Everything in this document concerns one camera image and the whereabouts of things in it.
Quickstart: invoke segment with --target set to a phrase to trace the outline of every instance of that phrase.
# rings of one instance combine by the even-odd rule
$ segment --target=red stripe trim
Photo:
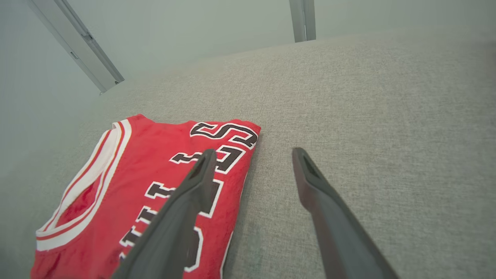
[[[108,137],[110,135],[110,131],[106,131],[106,134],[105,134],[105,138],[103,139],[102,143],[100,144],[100,146],[98,147],[98,150],[95,154],[95,157],[93,157],[93,160],[91,160],[90,164],[88,165],[88,167],[84,170],[84,172],[74,181],[74,183],[72,183],[69,188],[67,189],[67,191],[65,192],[64,196],[62,197],[62,200],[61,200],[61,203],[59,205],[59,209],[57,209],[57,213],[52,217],[52,220],[48,223],[48,225],[45,227],[45,229],[43,229],[43,231],[46,231],[48,229],[48,227],[50,227],[50,225],[52,224],[52,222],[55,220],[55,218],[57,217],[57,215],[59,214],[59,211],[61,210],[61,206],[62,206],[62,203],[64,201],[64,199],[67,197],[67,195],[69,194],[70,190],[74,187],[74,185],[76,185],[79,180],[81,180],[81,178],[91,169],[91,167],[93,166],[93,164],[95,163],[96,159],[98,158],[98,156],[100,155],[102,149],[103,149],[103,146],[105,145],[105,142],[107,141]]]
[[[112,167],[112,164],[114,163],[114,161],[115,161],[115,159],[116,159],[116,157],[117,157],[117,153],[119,152],[119,149],[120,149],[121,144],[122,144],[123,139],[124,139],[124,127],[123,127],[123,125],[122,125],[120,122],[119,122],[119,126],[121,127],[121,130],[122,130],[121,138],[119,139],[119,144],[117,145],[117,149],[116,149],[116,153],[114,154],[114,158],[112,158],[112,161],[110,162],[109,167],[108,167],[108,168],[107,168],[107,170],[105,171],[105,174],[104,174],[103,179],[102,179],[102,182],[103,182],[103,183],[105,183],[105,179],[107,178],[107,174],[109,173],[109,170],[110,170],[110,168]],[[36,239],[37,239],[37,240],[45,240],[45,239],[50,239],[50,238],[56,237],[56,236],[58,236],[58,235],[61,235],[61,234],[65,233],[65,232],[67,232],[68,230],[70,230],[70,229],[74,228],[75,226],[77,226],[77,225],[78,225],[79,223],[81,223],[81,222],[82,222],[82,221],[83,221],[83,220],[84,220],[84,219],[88,216],[88,214],[90,214],[90,212],[93,210],[93,208],[95,207],[96,202],[97,202],[97,200],[98,200],[99,196],[101,195],[101,193],[102,193],[102,191],[101,191],[101,189],[100,189],[100,191],[98,192],[97,197],[95,198],[95,202],[94,202],[94,203],[91,205],[91,207],[90,207],[90,210],[88,210],[88,212],[84,215],[84,217],[83,217],[83,218],[81,218],[80,220],[78,220],[76,223],[74,223],[74,224],[72,224],[71,226],[69,226],[69,227],[67,227],[67,228],[65,228],[65,229],[63,229],[63,230],[61,230],[61,231],[58,231],[58,232],[56,232],[56,233],[53,233],[53,234],[50,234],[50,235],[46,235],[46,236],[37,236],[37,237],[36,237]]]

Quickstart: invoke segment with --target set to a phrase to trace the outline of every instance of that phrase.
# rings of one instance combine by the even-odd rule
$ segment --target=black lettering
[[[219,191],[219,186],[220,186],[220,184],[218,182],[215,182],[215,181],[212,184],[212,195],[210,197],[210,199],[211,199],[210,211],[212,211],[212,206],[214,204],[215,197],[217,196],[217,192]]]
[[[157,214],[156,211],[151,210],[151,208],[144,206],[136,219],[136,222],[142,221],[143,223],[150,224],[153,217]]]
[[[190,135],[191,136],[202,135],[202,136],[205,136],[205,137],[208,137],[211,139],[222,139],[230,130],[237,130],[237,131],[241,131],[241,132],[246,133],[248,138],[244,139],[241,136],[233,136],[232,138],[229,139],[229,141],[239,142],[239,143],[245,145],[246,147],[248,147],[249,149],[252,149],[255,146],[255,143],[258,139],[257,134],[255,134],[255,132],[253,132],[248,127],[245,127],[242,125],[235,125],[232,123],[224,124],[214,134],[211,134],[211,133],[206,132],[206,131],[201,131],[203,128],[213,129],[213,128],[215,128],[215,126],[200,122],[200,123],[196,124],[193,127],[193,129],[191,129]]]
[[[119,241],[119,243],[124,246],[131,246],[133,247],[138,238],[141,236],[141,233],[136,231],[136,226],[133,226],[126,234],[125,236]]]
[[[216,170],[221,171],[222,173],[227,173],[231,167],[234,166],[234,163],[238,161],[238,157],[243,154],[243,150],[234,149],[228,146],[224,146],[220,148],[218,151],[223,151],[228,153],[222,161],[217,160],[217,168]]]
[[[119,254],[119,263],[122,263],[124,260],[125,260],[125,254],[123,252],[121,252]]]
[[[203,246],[203,235],[198,227],[193,230],[190,246],[186,249],[185,271],[192,272],[200,266],[201,247]]]
[[[181,163],[181,162],[189,163],[192,160],[198,161],[198,158],[200,158],[200,156],[201,156],[200,152],[197,152],[197,153],[193,154],[192,156],[187,156],[184,153],[178,153],[174,157],[171,158],[171,161],[175,161],[177,163]]]
[[[175,190],[175,188],[167,188],[164,187],[163,183],[159,182],[153,182],[150,187],[148,187],[148,190],[146,191],[145,196],[155,199],[156,197],[160,198],[168,198],[172,192]]]

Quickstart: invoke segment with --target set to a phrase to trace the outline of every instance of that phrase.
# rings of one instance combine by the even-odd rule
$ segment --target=gray upholstery
[[[25,278],[34,231],[111,122],[262,127],[225,278],[323,278],[291,148],[304,147],[403,278],[495,278],[496,33],[444,29],[260,49],[127,80],[1,184],[0,265]]]

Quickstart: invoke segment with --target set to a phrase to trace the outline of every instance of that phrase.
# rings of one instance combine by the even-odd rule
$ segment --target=red basketball jersey
[[[113,124],[36,231],[32,278],[109,278],[201,153],[217,151],[209,212],[200,212],[184,278],[221,278],[260,127],[246,121]]]

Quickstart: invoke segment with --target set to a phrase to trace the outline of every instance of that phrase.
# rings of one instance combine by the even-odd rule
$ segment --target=jersey armhole
[[[38,251],[68,243],[88,225],[101,204],[130,136],[131,125],[128,120],[113,123],[113,129],[103,133],[86,164],[66,187],[52,217],[36,231]],[[79,195],[93,184],[98,187],[93,204],[83,214],[57,226],[62,214],[70,210]]]
[[[54,229],[60,216],[100,176],[105,168],[105,164],[112,155],[117,137],[116,132],[115,129],[112,129],[103,133],[88,161],[65,188],[61,202],[55,209],[54,214],[38,231]]]

